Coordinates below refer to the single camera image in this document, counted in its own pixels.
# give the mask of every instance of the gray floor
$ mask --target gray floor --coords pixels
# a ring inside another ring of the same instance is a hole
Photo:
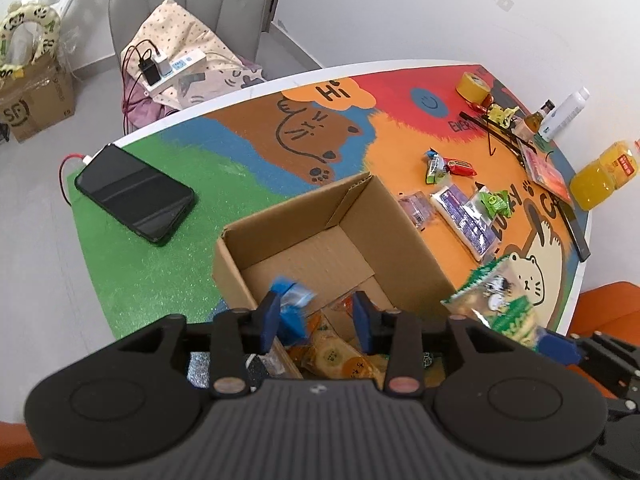
[[[257,62],[269,79],[304,72],[266,33]],[[21,421],[39,380],[113,340],[57,171],[121,136],[121,86],[116,68],[79,83],[74,117],[0,144],[0,420]]]

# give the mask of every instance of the open cardboard box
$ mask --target open cardboard box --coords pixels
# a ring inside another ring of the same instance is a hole
[[[381,310],[444,318],[448,311],[440,301],[455,291],[398,202],[369,173],[225,227],[216,243],[213,279],[229,308],[255,309],[277,276],[317,294],[307,316],[351,290],[364,290]],[[355,336],[347,313],[324,312],[341,338]],[[275,345],[289,371],[298,372]]]

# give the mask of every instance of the white cat painting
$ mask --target white cat painting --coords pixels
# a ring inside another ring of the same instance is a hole
[[[538,314],[538,322],[547,326],[558,307],[564,279],[564,250],[546,217],[531,201],[525,202],[531,233],[524,247],[508,246],[511,263],[531,304]]]

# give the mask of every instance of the polka dot fabric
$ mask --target polka dot fabric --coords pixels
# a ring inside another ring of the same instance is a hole
[[[231,70],[242,66],[242,62],[231,52],[219,37],[189,11],[183,9],[173,0],[165,0],[138,29],[133,40],[120,53],[120,60],[130,45],[136,45],[142,40],[153,41],[164,51],[169,60],[176,59],[199,48],[207,54],[207,66],[202,70]],[[140,54],[151,48],[147,42],[138,47]],[[127,64],[127,72],[135,80],[140,74],[138,53],[134,52]],[[177,100],[177,92],[173,87],[162,92],[163,96]]]

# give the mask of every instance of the painted table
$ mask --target painted table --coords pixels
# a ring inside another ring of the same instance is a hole
[[[501,143],[489,156],[486,134],[460,120],[455,87],[463,72],[492,87],[498,104],[526,108],[482,66],[429,60],[373,62],[251,86],[165,118],[117,145],[196,190],[199,201],[172,240],[157,248],[133,235],[69,186],[89,273],[114,336],[181,312],[204,320],[220,295],[213,244],[242,216],[363,169],[395,194],[429,192],[422,154],[470,162],[478,176],[454,177],[471,195],[475,182],[509,191],[513,215],[498,217],[498,254],[510,254],[540,319],[566,332],[584,264],[548,192],[527,180]],[[550,160],[574,172],[552,144]],[[587,232],[588,217],[577,212]],[[444,220],[421,233],[442,269],[460,286],[477,266]]]

